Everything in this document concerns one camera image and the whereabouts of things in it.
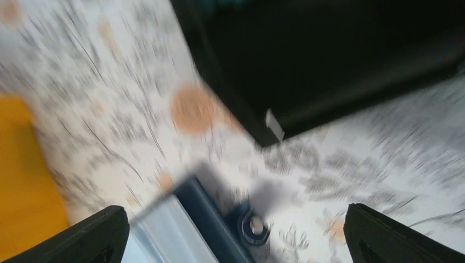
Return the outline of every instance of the yellow object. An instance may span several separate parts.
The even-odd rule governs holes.
[[[0,98],[0,261],[68,227],[42,158],[32,116],[19,98]]]

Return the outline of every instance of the floral pattern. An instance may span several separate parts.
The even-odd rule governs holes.
[[[0,92],[34,114],[72,224],[134,218],[196,173],[222,211],[249,199],[273,226],[259,262],[351,262],[354,202],[465,253],[463,79],[263,149],[202,83],[169,0],[1,0],[0,24]]]

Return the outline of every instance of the floral tablecloth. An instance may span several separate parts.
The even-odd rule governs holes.
[[[169,0],[1,0],[0,21],[0,91],[35,115],[71,223],[198,173],[264,215],[259,262],[351,262],[353,202],[465,253],[464,80],[262,149],[202,88]]]

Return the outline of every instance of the patterned fabric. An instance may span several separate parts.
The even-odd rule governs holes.
[[[351,262],[352,202],[465,253],[464,80],[262,149],[201,88],[168,0],[2,0],[0,21],[0,90],[32,109],[71,223],[198,173],[264,216],[259,262]]]

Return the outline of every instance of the orange object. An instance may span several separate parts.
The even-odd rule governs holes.
[[[32,116],[19,98],[0,98],[0,261],[68,227],[42,158]]]

